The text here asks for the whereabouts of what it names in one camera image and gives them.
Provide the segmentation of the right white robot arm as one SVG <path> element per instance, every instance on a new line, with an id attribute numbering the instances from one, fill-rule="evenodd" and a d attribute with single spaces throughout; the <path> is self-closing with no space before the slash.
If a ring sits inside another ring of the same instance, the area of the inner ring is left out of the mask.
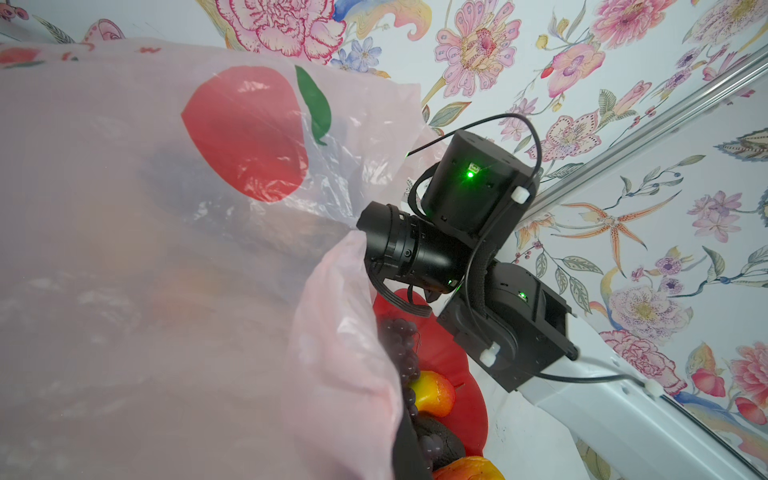
<path id="1" fill-rule="evenodd" d="M 565 425 L 627 479 L 757 479 L 745 456 L 622 359 L 559 293 L 497 252 L 531 205 L 538 170 L 458 131 L 421 175 L 410 209 L 377 202 L 357 226 L 378 294 L 428 317 L 388 287 L 446 296 L 439 324 L 504 390 Z"/>

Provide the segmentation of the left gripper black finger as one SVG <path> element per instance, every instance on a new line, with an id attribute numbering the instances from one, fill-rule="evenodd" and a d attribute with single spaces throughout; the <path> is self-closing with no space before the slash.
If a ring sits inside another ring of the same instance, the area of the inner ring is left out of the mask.
<path id="1" fill-rule="evenodd" d="M 432 480 L 410 417 L 403 414 L 392 448 L 395 480 Z"/>

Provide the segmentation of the dark toy avocado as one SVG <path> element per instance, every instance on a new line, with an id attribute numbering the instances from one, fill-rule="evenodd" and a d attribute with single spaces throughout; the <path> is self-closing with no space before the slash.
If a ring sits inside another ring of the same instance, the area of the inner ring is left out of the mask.
<path id="1" fill-rule="evenodd" d="M 432 471 L 437 471 L 466 456 L 460 439 L 437 419 L 419 415 L 413 426 L 422 456 Z"/>

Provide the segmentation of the dark purple toy grapes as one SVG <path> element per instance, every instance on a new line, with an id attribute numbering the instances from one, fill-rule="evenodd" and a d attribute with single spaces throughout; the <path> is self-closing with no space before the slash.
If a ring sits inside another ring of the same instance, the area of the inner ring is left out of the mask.
<path id="1" fill-rule="evenodd" d="M 419 415 L 416 393 L 411 387 L 421 375 L 415 350 L 417 334 L 416 324 L 402 318 L 385 319 L 378 323 L 378 339 L 398 372 L 404 407 L 410 420 Z"/>

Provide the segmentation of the red yellow toy peach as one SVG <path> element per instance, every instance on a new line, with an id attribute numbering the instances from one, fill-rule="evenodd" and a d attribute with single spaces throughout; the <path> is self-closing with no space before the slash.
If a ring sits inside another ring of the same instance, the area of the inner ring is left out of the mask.
<path id="1" fill-rule="evenodd" d="M 409 384 L 415 394 L 414 406 L 420 414 L 447 417 L 456 404 L 456 391 L 451 382 L 434 371 L 422 370 L 420 377 Z"/>

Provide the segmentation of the pink plastic bag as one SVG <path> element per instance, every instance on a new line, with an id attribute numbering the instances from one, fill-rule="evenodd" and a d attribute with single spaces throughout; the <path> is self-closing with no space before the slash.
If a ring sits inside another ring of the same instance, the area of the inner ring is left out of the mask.
<path id="1" fill-rule="evenodd" d="M 416 84 L 153 39 L 1 47 L 1 475 L 390 479 L 356 227 Z"/>

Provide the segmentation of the red orange toy mango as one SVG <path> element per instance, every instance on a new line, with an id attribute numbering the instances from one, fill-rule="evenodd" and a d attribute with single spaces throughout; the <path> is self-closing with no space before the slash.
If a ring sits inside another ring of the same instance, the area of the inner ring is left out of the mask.
<path id="1" fill-rule="evenodd" d="M 488 459 L 471 456 L 458 459 L 433 473 L 434 480 L 505 480 Z"/>

